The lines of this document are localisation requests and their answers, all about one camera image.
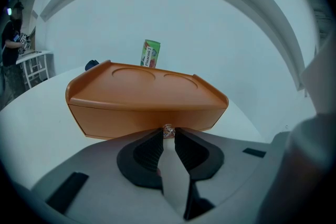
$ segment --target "white table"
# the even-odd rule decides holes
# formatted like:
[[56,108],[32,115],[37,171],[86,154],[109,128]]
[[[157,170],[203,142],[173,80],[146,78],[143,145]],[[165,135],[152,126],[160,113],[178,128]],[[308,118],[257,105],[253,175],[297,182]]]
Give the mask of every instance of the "white table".
[[[101,140],[85,137],[65,101],[65,90],[84,67],[44,81],[0,111],[0,158],[10,177],[31,189],[47,172]],[[244,113],[229,107],[207,133],[264,142]]]
[[[49,79],[49,72],[48,72],[47,59],[46,59],[47,54],[52,54],[52,51],[41,50],[41,51],[30,52],[22,56],[19,56],[19,58],[16,61],[17,65],[22,63],[25,76],[26,76],[26,80],[27,80],[27,83],[30,89],[32,88],[32,85],[30,83],[31,77],[34,77],[35,75],[45,71],[47,74],[47,79]],[[43,56],[44,68],[42,68],[41,62],[37,60],[39,56]],[[33,66],[31,63],[32,62],[31,60],[34,58],[36,58],[36,65]],[[28,74],[27,72],[27,62],[29,62],[30,74]]]

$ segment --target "black shirt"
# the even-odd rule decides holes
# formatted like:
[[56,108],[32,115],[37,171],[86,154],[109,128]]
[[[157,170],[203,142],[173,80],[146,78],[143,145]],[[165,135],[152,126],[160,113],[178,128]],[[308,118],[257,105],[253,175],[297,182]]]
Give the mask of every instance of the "black shirt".
[[[10,41],[14,41],[14,37],[16,35],[20,35],[20,33],[18,31],[14,30],[13,22],[9,21],[6,24],[4,31],[2,32],[1,50],[5,46],[5,41],[8,40],[8,39]],[[10,48],[6,47],[4,52],[2,53],[2,62],[4,64],[4,66],[8,67],[8,66],[11,66],[11,65],[15,65],[16,60],[18,58],[18,54],[19,54],[19,49],[18,48],[10,49]]]

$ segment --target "person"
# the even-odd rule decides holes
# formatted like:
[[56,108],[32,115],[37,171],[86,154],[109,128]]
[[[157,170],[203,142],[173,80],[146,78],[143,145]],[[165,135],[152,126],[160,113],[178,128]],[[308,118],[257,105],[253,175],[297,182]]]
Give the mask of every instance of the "person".
[[5,92],[2,108],[26,91],[21,67],[16,64],[19,48],[23,44],[19,41],[22,26],[22,3],[18,1],[2,32],[2,63],[5,76]]

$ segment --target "orange plastic box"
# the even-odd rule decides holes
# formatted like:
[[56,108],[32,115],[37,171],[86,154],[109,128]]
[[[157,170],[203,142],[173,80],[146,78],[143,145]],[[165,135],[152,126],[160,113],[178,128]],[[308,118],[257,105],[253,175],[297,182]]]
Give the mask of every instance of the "orange plastic box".
[[210,129],[228,98],[197,75],[105,61],[74,78],[66,101],[88,137],[111,139],[165,124]]

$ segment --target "printed label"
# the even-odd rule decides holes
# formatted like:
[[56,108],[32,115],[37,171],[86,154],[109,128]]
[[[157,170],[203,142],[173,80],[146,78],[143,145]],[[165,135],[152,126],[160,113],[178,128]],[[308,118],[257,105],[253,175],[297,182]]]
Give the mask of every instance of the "printed label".
[[145,60],[143,61],[144,67],[149,67],[149,64],[151,63],[151,59],[152,59],[152,52],[153,52],[153,48],[148,46],[146,50],[146,54],[145,54]]

